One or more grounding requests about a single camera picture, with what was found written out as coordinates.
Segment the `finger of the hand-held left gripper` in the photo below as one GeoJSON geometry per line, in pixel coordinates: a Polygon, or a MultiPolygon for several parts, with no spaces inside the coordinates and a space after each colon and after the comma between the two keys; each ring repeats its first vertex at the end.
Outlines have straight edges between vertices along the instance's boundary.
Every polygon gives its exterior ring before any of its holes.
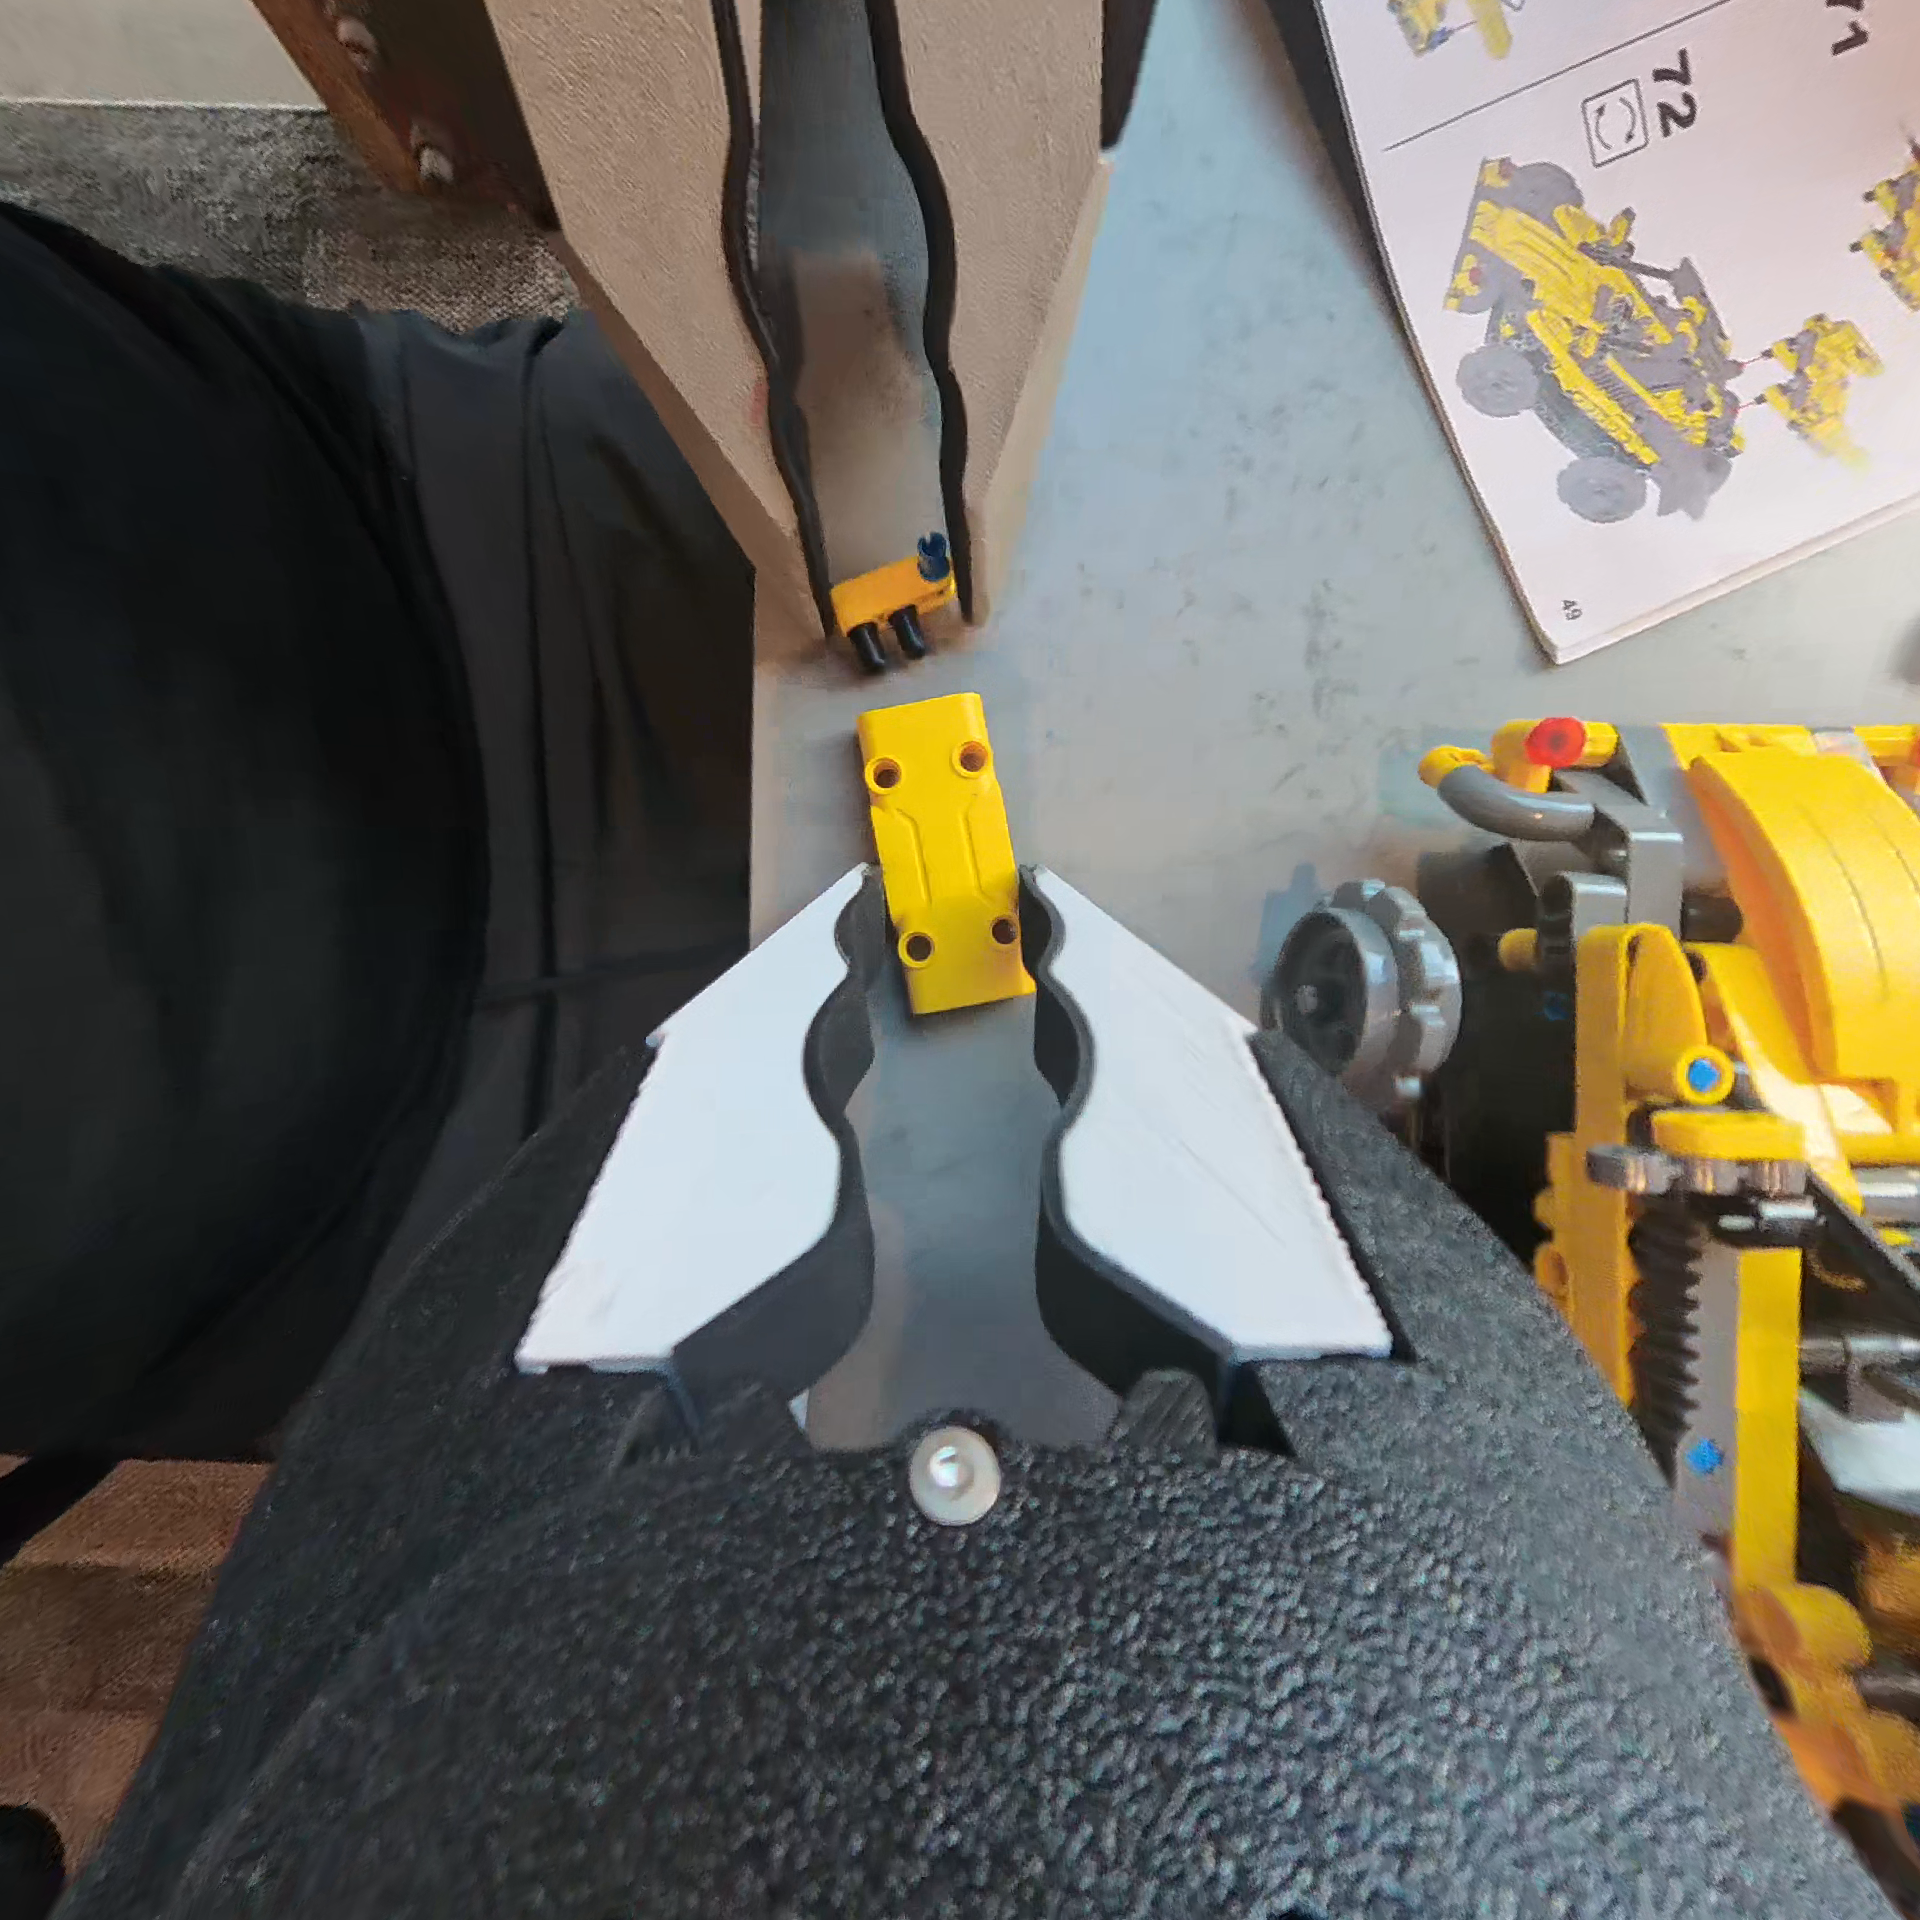
{"type": "Polygon", "coordinates": [[[1102,160],[1096,0],[870,0],[879,108],[927,219],[927,373],[958,620],[1006,588],[1102,160]]]}
{"type": "Polygon", "coordinates": [[[699,474],[763,594],[827,630],[794,380],[751,277],[763,4],[484,0],[559,267],[699,474]]]}

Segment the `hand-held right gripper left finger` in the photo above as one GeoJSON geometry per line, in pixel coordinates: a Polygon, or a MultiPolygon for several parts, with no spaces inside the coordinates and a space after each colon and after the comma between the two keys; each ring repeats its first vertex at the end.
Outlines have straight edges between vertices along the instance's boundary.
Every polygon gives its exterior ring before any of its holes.
{"type": "Polygon", "coordinates": [[[870,1318],[853,1087],[879,1053],[879,963],[887,885],[859,863],[661,1020],[523,1379],[661,1379],[685,1414],[763,1383],[802,1414],[870,1318]]]}

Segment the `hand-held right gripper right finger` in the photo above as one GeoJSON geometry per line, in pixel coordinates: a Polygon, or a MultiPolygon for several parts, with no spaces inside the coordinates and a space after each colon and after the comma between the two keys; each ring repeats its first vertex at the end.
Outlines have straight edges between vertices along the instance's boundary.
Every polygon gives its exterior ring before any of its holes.
{"type": "Polygon", "coordinates": [[[1044,1136],[1035,1303],[1134,1394],[1189,1371],[1392,1357],[1392,1322],[1258,1062],[1258,1030],[1068,877],[1020,870],[1044,1136]]]}

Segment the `yellow rectangular building panel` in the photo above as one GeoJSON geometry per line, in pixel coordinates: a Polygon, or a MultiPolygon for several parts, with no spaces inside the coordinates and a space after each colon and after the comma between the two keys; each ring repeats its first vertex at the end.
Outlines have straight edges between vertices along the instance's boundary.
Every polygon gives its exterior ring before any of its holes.
{"type": "Polygon", "coordinates": [[[909,1015],[1035,991],[980,691],[859,714],[859,763],[909,1015]]]}

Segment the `short yellow beam with pins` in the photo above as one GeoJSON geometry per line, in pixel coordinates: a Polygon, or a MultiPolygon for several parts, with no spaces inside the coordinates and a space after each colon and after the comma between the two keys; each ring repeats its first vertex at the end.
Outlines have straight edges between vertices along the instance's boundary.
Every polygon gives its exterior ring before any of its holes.
{"type": "Polygon", "coordinates": [[[892,659],[919,668],[931,650],[927,623],[958,603],[944,534],[919,534],[908,559],[879,559],[827,588],[827,620],[859,659],[859,670],[892,670],[892,659]]]}

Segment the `wooden desk leg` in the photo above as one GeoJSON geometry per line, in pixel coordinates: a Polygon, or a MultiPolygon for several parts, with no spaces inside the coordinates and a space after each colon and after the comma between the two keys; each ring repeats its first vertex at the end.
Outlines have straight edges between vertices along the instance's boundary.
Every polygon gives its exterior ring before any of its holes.
{"type": "Polygon", "coordinates": [[[254,12],[387,184],[556,223],[484,0],[254,0],[254,12]]]}

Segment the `yellow grey toy vehicle model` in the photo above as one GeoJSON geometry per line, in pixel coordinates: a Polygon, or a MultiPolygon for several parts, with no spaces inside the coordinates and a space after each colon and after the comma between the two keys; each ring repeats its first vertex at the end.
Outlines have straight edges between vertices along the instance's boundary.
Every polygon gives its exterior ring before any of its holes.
{"type": "Polygon", "coordinates": [[[1546,714],[1420,780],[1486,843],[1323,888],[1262,1030],[1528,1263],[1808,1795],[1914,1911],[1914,724],[1546,714]]]}

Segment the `instruction booklet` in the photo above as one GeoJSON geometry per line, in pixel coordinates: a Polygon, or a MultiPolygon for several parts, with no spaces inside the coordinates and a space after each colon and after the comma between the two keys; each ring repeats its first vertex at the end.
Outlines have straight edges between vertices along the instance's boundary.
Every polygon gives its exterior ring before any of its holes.
{"type": "Polygon", "coordinates": [[[1328,0],[1319,29],[1558,668],[1914,512],[1914,0],[1328,0]]]}

